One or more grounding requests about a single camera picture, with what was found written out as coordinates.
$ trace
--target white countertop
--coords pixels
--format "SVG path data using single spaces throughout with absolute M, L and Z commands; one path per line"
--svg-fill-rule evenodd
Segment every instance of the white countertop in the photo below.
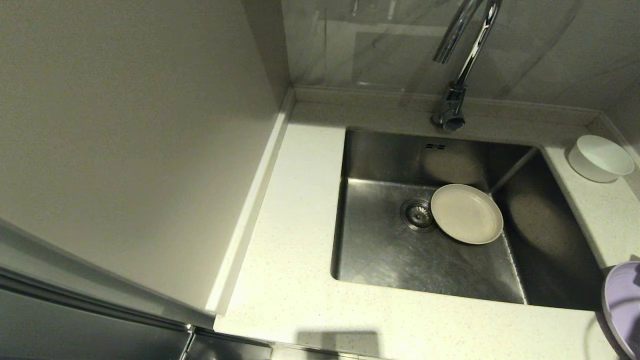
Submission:
M 448 136 L 424 112 L 299 102 L 248 252 L 215 330 L 410 359 L 617 359 L 595 314 L 335 280 L 330 274 L 346 126 Z M 564 153 L 585 126 L 467 116 L 458 138 L 537 145 L 601 266 L 640 255 L 640 202 L 627 183 L 596 184 Z

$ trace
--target stainless steel sink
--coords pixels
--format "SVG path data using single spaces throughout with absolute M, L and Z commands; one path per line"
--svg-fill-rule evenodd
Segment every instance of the stainless steel sink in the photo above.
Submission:
M 504 217 L 498 240 L 467 245 L 431 221 L 431 195 L 451 183 L 493 197 Z M 347 132 L 332 275 L 586 310 L 600 308 L 604 279 L 537 149 L 368 131 Z

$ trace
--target backsplash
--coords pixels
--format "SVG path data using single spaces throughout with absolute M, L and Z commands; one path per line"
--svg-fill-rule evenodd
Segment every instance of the backsplash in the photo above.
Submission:
M 282 0 L 293 83 L 442 93 L 484 4 L 447 65 L 431 59 L 460 1 Z M 470 97 L 603 110 L 640 78 L 640 1 L 505 0 Z

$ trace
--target sink drain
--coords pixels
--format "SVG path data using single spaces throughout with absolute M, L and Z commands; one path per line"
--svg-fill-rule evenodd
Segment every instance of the sink drain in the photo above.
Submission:
M 400 209 L 403 222 L 414 231 L 428 231 L 433 225 L 429 202 L 422 199 L 406 201 Z

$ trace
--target faucet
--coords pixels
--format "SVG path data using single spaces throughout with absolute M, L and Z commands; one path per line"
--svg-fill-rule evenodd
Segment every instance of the faucet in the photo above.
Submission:
M 453 49 L 456 47 L 458 40 L 465 32 L 467 25 L 481 3 L 482 0 L 464 0 L 462 2 L 456 15 L 451 20 L 447 32 L 444 37 L 442 37 L 433 61 L 441 64 L 446 64 L 447 61 L 449 61 Z M 458 78 L 449 83 L 449 88 L 431 116 L 431 122 L 435 126 L 441 127 L 446 131 L 455 131 L 465 125 L 465 117 L 462 115 L 461 108 L 462 102 L 465 99 L 465 93 L 467 92 L 467 76 L 469 76 L 469 72 L 474 66 L 480 50 L 482 50 L 489 31 L 495 22 L 495 18 L 498 16 L 498 10 L 500 10 L 501 4 L 502 0 L 487 0 L 482 26 L 480 27 L 480 32 L 477 35 L 474 45 L 471 47 L 469 56 L 467 56 L 467 60 L 464 66 L 462 66 Z

